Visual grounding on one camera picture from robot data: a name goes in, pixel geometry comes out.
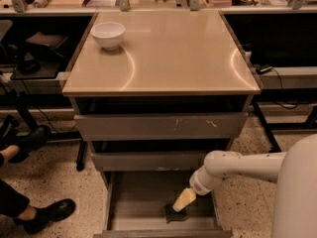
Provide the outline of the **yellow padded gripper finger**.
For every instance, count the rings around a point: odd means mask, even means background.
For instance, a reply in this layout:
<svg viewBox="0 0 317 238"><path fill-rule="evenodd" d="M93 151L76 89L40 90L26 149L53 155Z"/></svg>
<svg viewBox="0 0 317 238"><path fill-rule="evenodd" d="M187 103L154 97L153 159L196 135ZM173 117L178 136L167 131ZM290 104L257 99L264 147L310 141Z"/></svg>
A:
<svg viewBox="0 0 317 238"><path fill-rule="evenodd" d="M178 199L173 204L172 208L174 211L179 212L184 209L187 205L193 202L196 199L196 193L191 188L186 188L178 197Z"/></svg>

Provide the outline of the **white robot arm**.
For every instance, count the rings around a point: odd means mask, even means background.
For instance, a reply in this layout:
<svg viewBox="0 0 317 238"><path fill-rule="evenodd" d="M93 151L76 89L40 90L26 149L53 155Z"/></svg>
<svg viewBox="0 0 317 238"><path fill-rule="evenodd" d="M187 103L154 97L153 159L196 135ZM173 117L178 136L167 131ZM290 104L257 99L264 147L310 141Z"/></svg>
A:
<svg viewBox="0 0 317 238"><path fill-rule="evenodd" d="M317 238L316 134L299 140L286 152L247 156L210 152L172 209L181 211L198 195L211 192L234 176L276 184L271 238Z"/></svg>

